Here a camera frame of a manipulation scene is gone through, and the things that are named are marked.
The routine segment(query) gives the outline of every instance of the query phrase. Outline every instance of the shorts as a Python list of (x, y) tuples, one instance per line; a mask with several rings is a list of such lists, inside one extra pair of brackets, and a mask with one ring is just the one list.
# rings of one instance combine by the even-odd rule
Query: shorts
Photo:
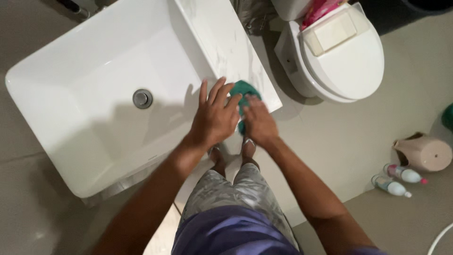
[(181, 225), (190, 216), (219, 206), (244, 206), (264, 214), (299, 249), (293, 232), (260, 170), (252, 163), (241, 167), (233, 184), (215, 170), (208, 170), (190, 194)]

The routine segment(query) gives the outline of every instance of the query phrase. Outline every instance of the hand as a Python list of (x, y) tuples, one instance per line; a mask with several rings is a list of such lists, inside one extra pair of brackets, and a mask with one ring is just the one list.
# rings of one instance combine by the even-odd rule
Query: hand
[(256, 96), (246, 95), (246, 98), (250, 105), (250, 107), (244, 106), (243, 108), (246, 135), (266, 149), (268, 145), (279, 139), (277, 124), (263, 101)]
[(231, 136), (239, 121), (238, 103), (242, 95), (230, 98), (225, 106), (227, 94), (234, 87), (234, 83), (225, 85), (226, 80), (225, 77), (220, 78), (207, 99), (207, 81), (203, 80), (201, 84), (197, 114), (186, 138), (204, 150)]

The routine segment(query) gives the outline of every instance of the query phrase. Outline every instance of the sink drain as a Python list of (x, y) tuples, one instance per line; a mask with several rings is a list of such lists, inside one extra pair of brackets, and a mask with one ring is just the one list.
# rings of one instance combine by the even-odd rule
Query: sink drain
[(134, 92), (132, 101), (137, 108), (146, 109), (153, 103), (153, 96), (151, 92), (146, 89), (139, 89)]

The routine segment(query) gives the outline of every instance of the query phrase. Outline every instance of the sink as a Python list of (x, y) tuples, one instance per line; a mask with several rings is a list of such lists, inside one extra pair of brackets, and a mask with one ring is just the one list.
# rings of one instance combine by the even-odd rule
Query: sink
[[(215, 80), (175, 0), (120, 0), (25, 58), (7, 89), (69, 189), (92, 196), (156, 166), (190, 129)], [(138, 89), (153, 103), (139, 109)]]

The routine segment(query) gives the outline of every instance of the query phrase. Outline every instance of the toilet tank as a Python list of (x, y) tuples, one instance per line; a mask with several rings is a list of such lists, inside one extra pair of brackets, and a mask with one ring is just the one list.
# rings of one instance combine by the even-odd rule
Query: toilet tank
[(282, 20), (291, 21), (304, 16), (313, 0), (272, 0)]

